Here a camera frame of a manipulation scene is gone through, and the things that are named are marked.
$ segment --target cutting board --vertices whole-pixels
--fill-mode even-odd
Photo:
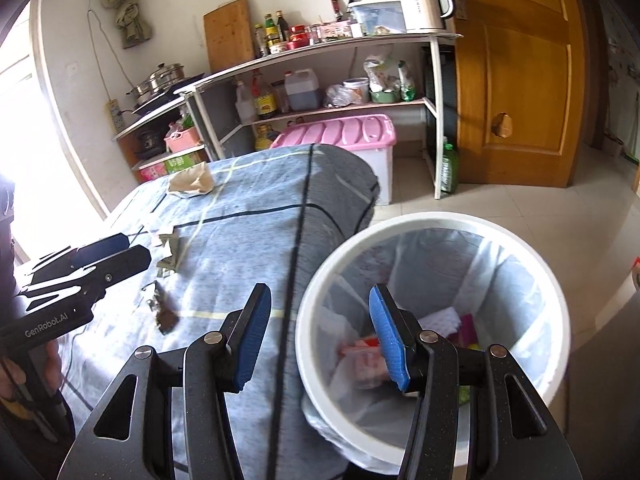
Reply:
[[[204,35],[212,72],[255,59],[249,1],[236,0],[205,14]]]

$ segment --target green tied curtain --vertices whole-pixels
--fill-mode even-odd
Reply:
[[[151,27],[140,16],[136,0],[101,0],[107,9],[116,9],[116,24],[122,32],[122,46],[129,48],[150,40]]]

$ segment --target finger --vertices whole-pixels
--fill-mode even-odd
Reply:
[[[44,367],[44,377],[47,384],[54,390],[62,386],[62,359],[58,355],[58,340],[47,343],[47,363]]]
[[[24,384],[27,381],[27,377],[22,369],[11,361],[11,359],[4,359],[4,366],[16,384]],[[14,385],[9,380],[9,377],[7,377],[4,367],[0,367],[0,396],[3,396],[5,399],[11,399],[14,396]]]

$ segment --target green bowl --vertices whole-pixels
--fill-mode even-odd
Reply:
[[[400,92],[394,90],[393,92],[369,92],[371,94],[371,100],[378,104],[388,105],[391,103],[400,102]]]

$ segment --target pink lid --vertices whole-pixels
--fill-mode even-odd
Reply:
[[[375,114],[294,124],[284,130],[271,147],[332,144],[355,152],[387,148],[395,143],[396,130],[391,119]]]

